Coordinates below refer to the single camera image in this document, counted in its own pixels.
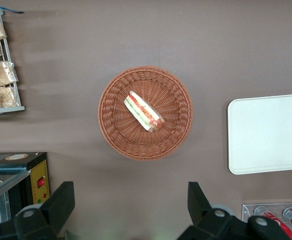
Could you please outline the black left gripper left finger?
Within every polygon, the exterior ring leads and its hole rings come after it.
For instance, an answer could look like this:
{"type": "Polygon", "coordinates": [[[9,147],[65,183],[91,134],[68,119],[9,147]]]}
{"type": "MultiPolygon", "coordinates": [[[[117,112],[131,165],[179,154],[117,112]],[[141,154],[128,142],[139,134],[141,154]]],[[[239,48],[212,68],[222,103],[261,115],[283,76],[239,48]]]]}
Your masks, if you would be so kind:
{"type": "Polygon", "coordinates": [[[14,218],[19,240],[56,240],[75,207],[74,184],[63,182],[43,204],[22,209],[14,218]]]}

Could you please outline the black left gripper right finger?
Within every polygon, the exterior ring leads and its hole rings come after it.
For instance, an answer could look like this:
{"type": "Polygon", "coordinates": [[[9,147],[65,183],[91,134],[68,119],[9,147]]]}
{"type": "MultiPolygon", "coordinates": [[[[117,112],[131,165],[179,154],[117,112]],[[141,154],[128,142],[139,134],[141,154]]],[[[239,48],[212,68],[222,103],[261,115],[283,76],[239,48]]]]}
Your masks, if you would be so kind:
{"type": "Polygon", "coordinates": [[[188,183],[188,212],[192,225],[180,240],[289,240],[272,219],[252,216],[247,222],[221,208],[213,208],[197,182],[188,183]]]}

